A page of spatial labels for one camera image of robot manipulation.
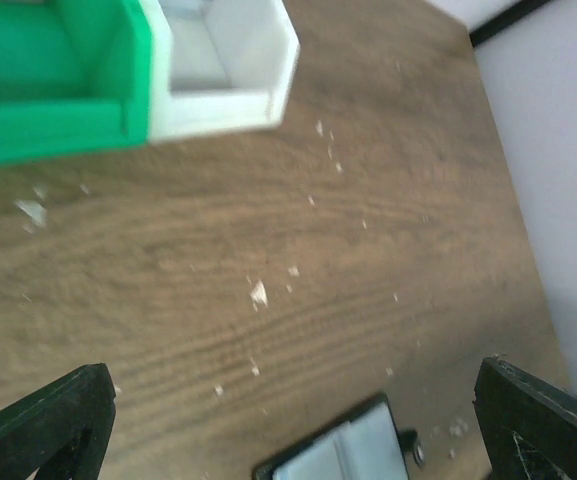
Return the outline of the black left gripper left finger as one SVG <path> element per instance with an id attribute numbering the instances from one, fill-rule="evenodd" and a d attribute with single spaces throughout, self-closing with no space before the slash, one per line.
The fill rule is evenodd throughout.
<path id="1" fill-rule="evenodd" d="M 0 410 L 0 479 L 96 479 L 115 416 L 108 367 L 82 365 Z"/>

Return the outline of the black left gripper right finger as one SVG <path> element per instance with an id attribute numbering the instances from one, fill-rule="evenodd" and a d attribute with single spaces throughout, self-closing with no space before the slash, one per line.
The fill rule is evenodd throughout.
<path id="1" fill-rule="evenodd" d="M 577 479 L 577 396 L 494 357 L 474 392 L 490 479 Z"/>

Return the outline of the black leather card holder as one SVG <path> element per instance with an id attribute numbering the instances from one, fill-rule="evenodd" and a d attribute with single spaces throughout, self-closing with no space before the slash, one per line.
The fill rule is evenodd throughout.
<path id="1" fill-rule="evenodd" d="M 387 394 L 362 400 L 258 463 L 253 479 L 408 479 L 426 463 L 418 431 L 397 427 Z"/>

